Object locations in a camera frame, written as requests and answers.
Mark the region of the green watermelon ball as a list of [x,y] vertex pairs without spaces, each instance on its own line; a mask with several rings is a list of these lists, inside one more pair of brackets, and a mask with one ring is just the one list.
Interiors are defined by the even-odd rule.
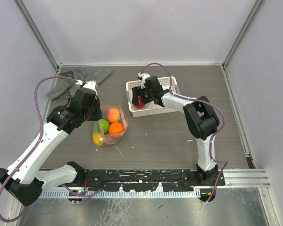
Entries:
[[110,127],[110,123],[108,120],[100,119],[96,121],[94,124],[94,132],[97,132],[100,134],[107,134],[109,127]]

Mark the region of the red apple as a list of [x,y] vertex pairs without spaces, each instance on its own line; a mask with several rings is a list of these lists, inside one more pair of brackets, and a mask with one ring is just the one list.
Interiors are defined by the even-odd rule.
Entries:
[[146,105],[146,104],[142,102],[141,96],[138,96],[138,105],[136,105],[135,107],[136,107],[137,109],[142,109],[142,108],[145,107],[145,105]]

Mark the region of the pink peach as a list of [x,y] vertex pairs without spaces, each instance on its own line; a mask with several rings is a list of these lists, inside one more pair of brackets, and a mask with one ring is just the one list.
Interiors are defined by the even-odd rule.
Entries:
[[120,111],[116,108],[109,108],[107,114],[107,120],[109,123],[119,122],[121,119]]

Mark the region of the white plastic basket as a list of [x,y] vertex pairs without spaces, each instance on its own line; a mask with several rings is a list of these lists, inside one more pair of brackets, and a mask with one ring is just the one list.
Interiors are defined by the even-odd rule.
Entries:
[[[170,85],[170,78],[169,77],[161,77],[158,78],[159,83],[162,85],[163,89],[168,89]],[[174,93],[180,94],[180,90],[177,85],[176,78],[174,76],[171,76],[172,86],[171,90]],[[154,104],[153,102],[150,102],[146,104],[142,108],[137,108],[132,104],[132,98],[133,98],[133,92],[132,88],[138,87],[141,85],[141,81],[128,81],[126,86],[126,93],[127,93],[127,100],[128,100],[128,107],[129,111],[132,113],[133,117],[143,117],[143,116],[150,116],[150,115],[156,115],[156,114],[163,114],[163,113],[172,113],[177,112],[175,109],[167,108],[167,107],[161,107],[159,105]]]

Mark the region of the clear zip top bag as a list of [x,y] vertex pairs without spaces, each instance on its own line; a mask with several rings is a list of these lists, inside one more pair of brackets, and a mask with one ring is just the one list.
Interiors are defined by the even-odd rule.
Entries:
[[97,146],[118,142],[129,126],[129,119],[121,105],[103,104],[102,118],[94,123],[93,142]]

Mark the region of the yellow lemon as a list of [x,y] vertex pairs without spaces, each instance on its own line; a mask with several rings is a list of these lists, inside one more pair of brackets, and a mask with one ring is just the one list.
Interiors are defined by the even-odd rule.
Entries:
[[98,132],[93,132],[92,139],[95,145],[103,146],[104,145],[104,135]]

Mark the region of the orange fruit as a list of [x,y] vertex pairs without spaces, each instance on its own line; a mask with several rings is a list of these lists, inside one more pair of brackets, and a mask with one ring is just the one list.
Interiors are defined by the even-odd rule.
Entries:
[[108,129],[108,133],[114,137],[121,137],[124,131],[125,131],[125,128],[123,124],[120,122],[114,122],[110,124],[110,127]]

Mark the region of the brown passion fruit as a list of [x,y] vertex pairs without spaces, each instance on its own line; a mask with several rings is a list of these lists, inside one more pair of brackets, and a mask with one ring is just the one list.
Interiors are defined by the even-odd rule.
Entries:
[[118,137],[114,137],[114,136],[111,136],[109,134],[107,134],[105,136],[105,144],[107,144],[107,145],[115,144],[118,140],[119,140]]

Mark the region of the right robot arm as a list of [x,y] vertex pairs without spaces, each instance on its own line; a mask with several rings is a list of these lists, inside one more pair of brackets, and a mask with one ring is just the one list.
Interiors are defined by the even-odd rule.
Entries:
[[205,96],[192,99],[164,89],[156,76],[138,74],[141,85],[132,88],[132,104],[153,102],[161,107],[179,111],[185,115],[188,129],[196,138],[198,148],[197,179],[200,184],[207,186],[218,174],[215,161],[215,137],[220,124],[217,114]]

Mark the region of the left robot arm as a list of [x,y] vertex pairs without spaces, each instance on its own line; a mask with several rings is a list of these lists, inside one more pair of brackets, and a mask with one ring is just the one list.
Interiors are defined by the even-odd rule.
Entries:
[[49,114],[42,138],[37,137],[7,169],[0,168],[0,183],[25,207],[48,189],[69,183],[81,186],[86,179],[86,170],[74,161],[46,172],[39,168],[74,129],[85,121],[98,121],[101,117],[97,91],[79,88],[68,106],[59,105]]

